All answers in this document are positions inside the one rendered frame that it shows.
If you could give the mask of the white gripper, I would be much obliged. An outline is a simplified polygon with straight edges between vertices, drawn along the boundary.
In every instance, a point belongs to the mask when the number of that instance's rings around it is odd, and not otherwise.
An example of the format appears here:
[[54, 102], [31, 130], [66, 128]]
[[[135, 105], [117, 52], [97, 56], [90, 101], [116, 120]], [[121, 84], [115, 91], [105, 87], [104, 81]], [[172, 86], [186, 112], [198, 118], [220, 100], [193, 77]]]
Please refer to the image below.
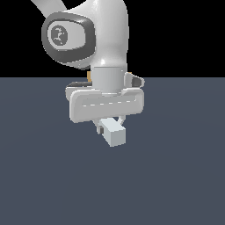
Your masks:
[[127, 115], [141, 113], [144, 107], [144, 92], [140, 88], [123, 89], [116, 97], [104, 97], [101, 90], [78, 87], [67, 87], [65, 94], [70, 119], [74, 123], [92, 120], [98, 134], [104, 133], [100, 119], [119, 117], [117, 122], [123, 125]]

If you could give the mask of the white rectangular peg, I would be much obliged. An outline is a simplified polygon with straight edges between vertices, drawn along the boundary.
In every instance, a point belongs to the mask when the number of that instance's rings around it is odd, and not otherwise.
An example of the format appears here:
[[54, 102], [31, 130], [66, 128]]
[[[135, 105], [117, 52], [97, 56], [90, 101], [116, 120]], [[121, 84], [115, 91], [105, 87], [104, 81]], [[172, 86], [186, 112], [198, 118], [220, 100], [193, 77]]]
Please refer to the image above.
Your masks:
[[101, 119], [99, 125], [101, 134], [110, 147], [126, 143], [126, 129], [114, 118]]

